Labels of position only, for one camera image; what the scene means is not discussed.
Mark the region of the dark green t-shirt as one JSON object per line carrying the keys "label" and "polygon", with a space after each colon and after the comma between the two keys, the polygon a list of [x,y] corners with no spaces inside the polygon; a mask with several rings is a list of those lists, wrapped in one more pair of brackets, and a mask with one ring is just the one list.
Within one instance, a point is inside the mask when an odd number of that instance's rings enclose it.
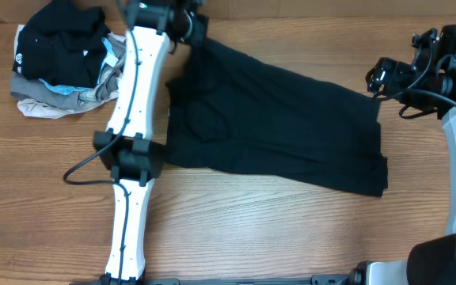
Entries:
{"label": "dark green t-shirt", "polygon": [[388,186],[379,105],[361,93],[211,39],[166,86],[169,164],[374,197]]}

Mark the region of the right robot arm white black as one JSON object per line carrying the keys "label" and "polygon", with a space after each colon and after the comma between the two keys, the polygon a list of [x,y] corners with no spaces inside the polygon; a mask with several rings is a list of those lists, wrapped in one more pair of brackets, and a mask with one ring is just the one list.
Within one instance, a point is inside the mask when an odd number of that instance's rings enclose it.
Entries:
{"label": "right robot arm white black", "polygon": [[412,38],[411,64],[381,58],[367,73],[376,101],[394,99],[442,122],[450,155],[450,212],[443,237],[418,244],[404,260],[361,262],[344,284],[456,284],[456,25]]}

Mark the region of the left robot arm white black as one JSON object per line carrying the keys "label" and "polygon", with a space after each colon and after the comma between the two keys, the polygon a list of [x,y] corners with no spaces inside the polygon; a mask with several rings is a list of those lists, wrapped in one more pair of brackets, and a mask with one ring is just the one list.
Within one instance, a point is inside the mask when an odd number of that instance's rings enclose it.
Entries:
{"label": "left robot arm white black", "polygon": [[130,1],[126,57],[116,107],[93,145],[113,186],[112,245],[100,284],[143,283],[147,208],[163,166],[163,145],[153,140],[153,111],[167,55],[178,44],[199,46],[208,19],[197,10],[202,0]]}

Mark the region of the light blue garment in pile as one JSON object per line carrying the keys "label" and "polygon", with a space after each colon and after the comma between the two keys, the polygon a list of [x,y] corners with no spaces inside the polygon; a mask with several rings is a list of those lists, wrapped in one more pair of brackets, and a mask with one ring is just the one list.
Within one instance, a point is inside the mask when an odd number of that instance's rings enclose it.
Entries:
{"label": "light blue garment in pile", "polygon": [[[113,51],[112,44],[110,43],[108,38],[103,37],[101,40],[105,46],[106,55],[101,64],[100,73],[99,73],[98,79],[97,79],[97,84],[99,84],[101,82],[101,72],[104,69],[104,67],[105,66],[114,67],[118,60],[115,52]],[[46,88],[49,89],[50,91],[61,94],[63,96],[70,95],[73,92],[83,92],[83,91],[88,90],[87,87],[78,87],[78,86],[71,86],[71,85],[51,85],[42,78],[40,78],[39,81],[44,83]]]}

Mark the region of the black garment on pile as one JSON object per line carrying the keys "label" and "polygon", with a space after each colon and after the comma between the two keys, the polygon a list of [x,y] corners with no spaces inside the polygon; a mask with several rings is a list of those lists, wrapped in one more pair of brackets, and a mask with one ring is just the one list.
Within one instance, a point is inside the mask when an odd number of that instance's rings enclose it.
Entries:
{"label": "black garment on pile", "polygon": [[93,88],[109,32],[100,6],[80,10],[69,0],[52,1],[19,32],[13,72],[52,86]]}

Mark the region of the grey garment in pile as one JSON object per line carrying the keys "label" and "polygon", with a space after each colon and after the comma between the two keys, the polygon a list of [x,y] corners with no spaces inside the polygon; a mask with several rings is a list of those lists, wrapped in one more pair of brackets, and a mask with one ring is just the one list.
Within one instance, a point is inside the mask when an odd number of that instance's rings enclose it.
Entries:
{"label": "grey garment in pile", "polygon": [[10,79],[10,95],[19,101],[33,99],[69,112],[91,105],[104,104],[108,101],[110,93],[118,90],[126,58],[126,38],[113,32],[106,37],[112,44],[118,60],[114,67],[104,67],[101,71],[101,82],[94,88],[63,96],[47,89],[45,84],[39,80],[27,80],[23,75],[13,73]]}

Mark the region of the beige garment in pile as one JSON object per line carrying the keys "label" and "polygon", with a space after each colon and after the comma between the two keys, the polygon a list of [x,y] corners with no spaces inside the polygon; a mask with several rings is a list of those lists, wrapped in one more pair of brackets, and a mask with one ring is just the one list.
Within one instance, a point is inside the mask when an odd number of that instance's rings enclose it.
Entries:
{"label": "beige garment in pile", "polygon": [[[19,35],[19,32],[23,28],[24,28],[24,25],[19,25],[17,28],[16,36],[14,39],[14,59],[15,59],[16,50],[17,50],[17,37]],[[118,83],[118,90],[111,92],[109,95],[108,101],[105,103],[115,100],[119,96],[119,83]],[[47,119],[58,119],[58,118],[68,116],[68,115],[88,112],[88,111],[91,111],[102,105],[103,104],[91,105],[91,106],[87,106],[86,108],[80,108],[80,109],[74,110],[73,112],[69,112],[67,110],[62,110],[59,108],[52,107],[45,103],[40,103],[33,99],[24,99],[22,101],[17,100],[17,108],[23,113],[24,116],[36,117],[36,118],[47,118]]]}

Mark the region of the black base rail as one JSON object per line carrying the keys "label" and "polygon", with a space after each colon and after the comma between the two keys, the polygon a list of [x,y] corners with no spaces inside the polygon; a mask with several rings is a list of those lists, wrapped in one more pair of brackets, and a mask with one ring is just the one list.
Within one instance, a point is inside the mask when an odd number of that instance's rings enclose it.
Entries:
{"label": "black base rail", "polygon": [[98,280],[71,285],[346,285],[350,276],[345,274],[312,275],[301,279],[212,279],[212,280],[179,280],[179,279],[136,279],[118,280],[110,275],[102,275]]}

